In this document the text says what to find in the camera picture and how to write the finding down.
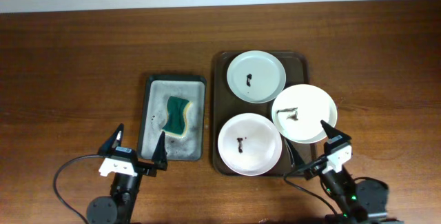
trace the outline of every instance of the white plate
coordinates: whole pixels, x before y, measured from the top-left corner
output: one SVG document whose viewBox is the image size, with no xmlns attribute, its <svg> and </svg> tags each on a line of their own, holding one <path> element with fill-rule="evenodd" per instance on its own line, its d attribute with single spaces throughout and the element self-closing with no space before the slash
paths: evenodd
<svg viewBox="0 0 441 224">
<path fill-rule="evenodd" d="M 242 152 L 239 152 L 238 138 L 242 139 Z M 245 176 L 257 176 L 277 164 L 282 154 L 282 139 L 274 124 L 265 117 L 239 114 L 222 127 L 218 149 L 231 170 Z"/>
<path fill-rule="evenodd" d="M 282 92 L 286 74 L 282 63 L 273 55 L 249 51 L 230 63 L 227 82 L 238 98 L 250 103 L 265 103 Z"/>
<path fill-rule="evenodd" d="M 286 108 L 298 108 L 298 121 L 287 119 Z M 283 90 L 273 103 L 271 117 L 278 131 L 297 143 L 314 143 L 326 137 L 320 121 L 337 124 L 337 107 L 332 98 L 313 85 L 294 85 Z"/>
</svg>

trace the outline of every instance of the tray rim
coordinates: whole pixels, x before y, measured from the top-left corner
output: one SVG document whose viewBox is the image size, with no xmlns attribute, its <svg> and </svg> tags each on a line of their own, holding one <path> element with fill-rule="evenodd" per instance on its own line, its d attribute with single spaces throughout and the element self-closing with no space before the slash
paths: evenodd
<svg viewBox="0 0 441 224">
<path fill-rule="evenodd" d="M 154 74 L 151 75 L 145 82 L 145 92 L 143 99 L 143 111 L 141 115 L 141 126 L 139 128 L 139 136 L 138 136 L 138 144 L 136 145 L 136 153 L 139 158 L 148 160 L 141 155 L 141 151 L 143 148 L 143 139 L 145 132 L 145 122 L 147 121 L 147 109 L 150 97 L 150 88 L 154 81 L 162 80 L 162 81 L 191 81 L 191 82 L 202 82 L 204 84 L 204 97 L 203 97 L 203 113 L 205 115 L 205 100 L 207 96 L 207 80 L 204 76 L 195 76 L 195 75 L 184 75 L 184 74 Z M 204 145 L 204 116 L 202 118 L 202 142 L 201 142 L 201 155 L 197 159 L 191 160 L 180 160 L 176 159 L 173 161 L 198 161 L 202 158 L 203 154 L 203 145 Z"/>
<path fill-rule="evenodd" d="M 218 53 L 216 53 L 214 55 L 213 65 L 214 65 L 214 67 L 216 67 L 218 61 L 221 60 L 221 59 L 224 59 L 226 54 L 237 53 L 237 55 L 239 55 L 240 53 L 247 52 L 247 51 L 249 51 L 249 50 L 226 50 L 226 51 L 218 52 Z M 305 84 L 309 84 L 309 82 L 310 82 L 310 80 L 309 80 L 310 79 L 310 77 L 309 77 L 309 65 L 308 65 L 308 62 L 306 60 L 306 57 L 303 54 L 301 54 L 299 52 L 296 52 L 296 51 L 292 51 L 292 50 L 261 50 L 261 51 L 268 52 L 268 53 L 274 55 L 276 58 L 278 58 L 278 56 L 274 54 L 276 52 L 288 52 L 288 53 L 291 53 L 292 57 L 295 58 L 295 59 L 298 59 L 300 61 L 300 63 L 302 64 L 302 70 L 304 72 L 303 73 L 303 81 L 304 81 Z M 212 90 L 212 102 L 210 104 L 211 108 L 212 108 L 212 111 L 213 111 L 213 115 L 212 115 L 212 123 L 213 124 L 214 124 L 214 116 L 215 116 L 215 112 L 214 112 L 215 97 L 214 97 L 214 95 L 215 95 L 215 92 L 216 92 L 214 90 L 214 81 L 216 80 L 216 74 L 217 74 L 214 67 L 212 69 L 213 70 L 213 77 L 212 77 L 213 78 L 213 82 L 212 82 L 213 90 Z M 213 164 L 213 168 L 219 174 L 221 174 L 223 176 L 243 176 L 243 175 L 240 175 L 240 174 L 237 174 L 237 173 L 235 173 L 235 174 L 225 174 L 225 173 L 222 173 L 216 167 L 216 163 L 215 163 L 215 160 L 214 160 L 214 154 L 216 153 L 217 137 L 216 137 L 216 132 L 214 130 L 215 127 L 214 127 L 214 125 L 212 125 L 212 126 L 213 126 L 213 130 L 212 130 L 213 134 L 212 134 L 212 139 L 211 139 L 210 143 L 213 145 L 213 148 L 212 148 L 213 155 L 212 155 L 212 159 L 211 159 L 212 160 L 212 164 Z M 317 147 L 316 147 L 316 144 L 315 143 L 309 144 L 309 148 L 311 149 L 311 157 L 312 157 L 312 159 L 313 160 L 316 159 L 317 158 Z M 258 176 L 259 177 L 267 177 L 267 178 L 281 178 L 282 177 L 280 175 L 264 175 L 264 174 L 263 175 L 258 175 Z M 293 175 L 291 177 L 302 177 L 302 176 L 303 175 Z"/>
</svg>

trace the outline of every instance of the brown wooden tabletop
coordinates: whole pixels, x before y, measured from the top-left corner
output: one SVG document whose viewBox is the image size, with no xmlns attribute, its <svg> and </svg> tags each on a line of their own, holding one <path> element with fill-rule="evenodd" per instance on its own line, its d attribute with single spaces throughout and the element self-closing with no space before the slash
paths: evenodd
<svg viewBox="0 0 441 224">
<path fill-rule="evenodd" d="M 119 123 L 136 147 L 151 74 L 207 79 L 203 157 L 144 177 L 132 222 L 294 222 L 330 214 L 282 179 L 228 177 L 211 164 L 212 59 L 223 50 L 295 50 L 338 105 L 353 176 L 389 184 L 390 216 L 441 219 L 441 0 L 0 15 L 0 223 L 81 223 L 52 191 L 69 159 L 95 153 Z M 59 179 L 85 213 L 109 193 L 101 159 Z M 318 179 L 295 180 L 324 196 Z"/>
</svg>

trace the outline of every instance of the green and yellow sponge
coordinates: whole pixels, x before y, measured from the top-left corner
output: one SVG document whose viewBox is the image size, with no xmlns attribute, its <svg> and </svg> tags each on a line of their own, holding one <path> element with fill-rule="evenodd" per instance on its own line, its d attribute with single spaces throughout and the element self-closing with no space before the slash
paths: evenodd
<svg viewBox="0 0 441 224">
<path fill-rule="evenodd" d="M 167 101 L 167 123 L 163 127 L 166 134 L 183 137 L 187 132 L 187 111 L 191 101 L 171 96 Z"/>
</svg>

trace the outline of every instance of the gray tray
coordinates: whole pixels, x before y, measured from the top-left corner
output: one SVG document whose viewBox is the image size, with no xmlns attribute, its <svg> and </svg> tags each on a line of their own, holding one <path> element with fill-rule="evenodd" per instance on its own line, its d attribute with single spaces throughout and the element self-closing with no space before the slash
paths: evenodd
<svg viewBox="0 0 441 224">
<path fill-rule="evenodd" d="M 196 161 L 202 156 L 206 80 L 200 76 L 151 76 L 144 96 L 138 154 L 152 159 L 161 129 L 167 122 L 167 101 L 177 96 L 192 102 L 187 111 L 184 137 L 165 136 L 168 160 Z"/>
<path fill-rule="evenodd" d="M 213 125 L 212 125 L 212 148 L 213 166 L 221 174 L 228 176 L 239 176 L 223 162 L 218 151 L 218 135 L 230 118 L 242 113 L 255 113 L 271 120 L 271 107 L 274 102 L 268 103 L 247 103 L 240 100 L 230 90 L 227 83 L 227 70 L 231 61 L 244 51 L 222 52 L 214 58 L 214 89 L 213 89 Z M 299 83 L 308 83 L 308 69 L 306 59 L 297 52 L 269 52 L 274 55 L 283 65 L 287 82 L 285 87 Z M 308 163 L 316 158 L 316 146 L 314 144 L 299 144 L 287 142 L 294 153 L 296 165 Z M 292 170 L 291 161 L 286 145 L 282 146 L 282 154 L 277 164 L 262 176 L 283 176 Z"/>
</svg>

